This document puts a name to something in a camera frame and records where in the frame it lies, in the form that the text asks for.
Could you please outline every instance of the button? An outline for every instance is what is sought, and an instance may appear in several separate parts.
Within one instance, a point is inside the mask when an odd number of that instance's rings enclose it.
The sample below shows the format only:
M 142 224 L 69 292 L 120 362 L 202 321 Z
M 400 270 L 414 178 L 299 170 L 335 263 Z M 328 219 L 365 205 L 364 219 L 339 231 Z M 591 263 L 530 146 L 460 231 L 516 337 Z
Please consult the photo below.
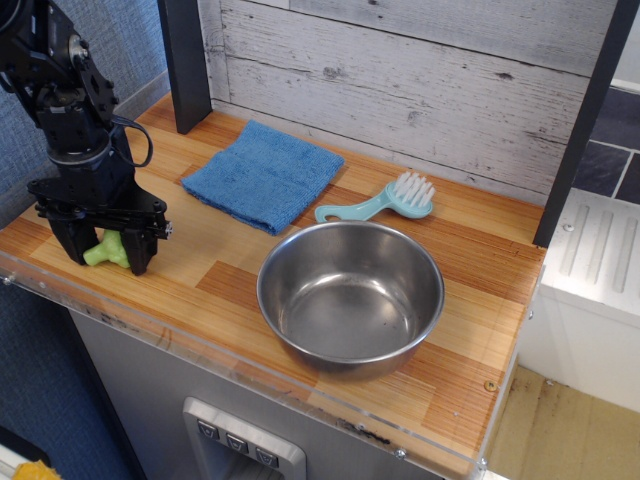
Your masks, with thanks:
M 256 448 L 256 458 L 260 463 L 264 463 L 268 467 L 278 468 L 278 457 L 273 453 L 262 450 L 260 447 Z
M 213 425 L 203 422 L 202 420 L 198 420 L 198 430 L 200 430 L 201 434 L 211 440 L 218 440 L 220 438 L 218 429 Z
M 227 445 L 229 445 L 236 452 L 249 453 L 247 442 L 231 435 L 230 433 L 227 433 Z

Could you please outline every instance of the control panel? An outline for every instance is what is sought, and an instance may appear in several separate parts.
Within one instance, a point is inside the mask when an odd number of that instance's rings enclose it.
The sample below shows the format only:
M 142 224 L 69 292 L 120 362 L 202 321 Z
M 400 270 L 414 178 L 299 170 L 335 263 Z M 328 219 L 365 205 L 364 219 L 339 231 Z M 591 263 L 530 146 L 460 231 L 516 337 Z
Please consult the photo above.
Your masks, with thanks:
M 183 417 L 203 479 L 306 480 L 306 456 L 291 442 L 193 397 Z

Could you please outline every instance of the stainless steel bowl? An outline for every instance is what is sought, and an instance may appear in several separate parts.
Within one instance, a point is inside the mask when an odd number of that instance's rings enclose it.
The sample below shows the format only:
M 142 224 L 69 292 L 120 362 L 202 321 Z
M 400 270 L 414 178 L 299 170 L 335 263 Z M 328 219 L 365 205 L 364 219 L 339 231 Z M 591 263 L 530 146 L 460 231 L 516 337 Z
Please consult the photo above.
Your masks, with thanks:
M 370 379 L 407 362 L 435 327 L 444 283 L 429 253 L 372 222 L 329 222 L 280 242 L 258 274 L 262 314 L 312 367 Z

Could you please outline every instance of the blue washcloth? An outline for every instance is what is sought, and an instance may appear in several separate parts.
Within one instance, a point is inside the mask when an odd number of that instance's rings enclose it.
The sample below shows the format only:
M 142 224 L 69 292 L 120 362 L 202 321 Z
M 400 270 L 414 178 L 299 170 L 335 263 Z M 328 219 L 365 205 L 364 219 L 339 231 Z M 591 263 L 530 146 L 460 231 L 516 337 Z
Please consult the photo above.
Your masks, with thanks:
M 251 120 L 229 148 L 182 180 L 190 194 L 277 235 L 344 164 L 334 153 Z

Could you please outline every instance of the yellow object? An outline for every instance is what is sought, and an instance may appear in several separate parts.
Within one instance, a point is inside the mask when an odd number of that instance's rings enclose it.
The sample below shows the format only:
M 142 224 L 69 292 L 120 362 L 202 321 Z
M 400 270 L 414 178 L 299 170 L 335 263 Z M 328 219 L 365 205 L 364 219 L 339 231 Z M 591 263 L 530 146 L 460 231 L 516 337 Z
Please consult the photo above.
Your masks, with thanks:
M 87 262 L 87 265 L 92 267 L 105 260 L 117 263 L 122 268 L 129 268 L 131 266 L 129 265 L 127 252 L 122 245 L 120 232 L 114 230 L 105 230 L 102 242 L 84 252 L 82 256 L 84 257 L 84 261 Z
M 38 460 L 18 465 L 11 480 L 62 480 L 62 477 L 42 463 L 42 460 Z

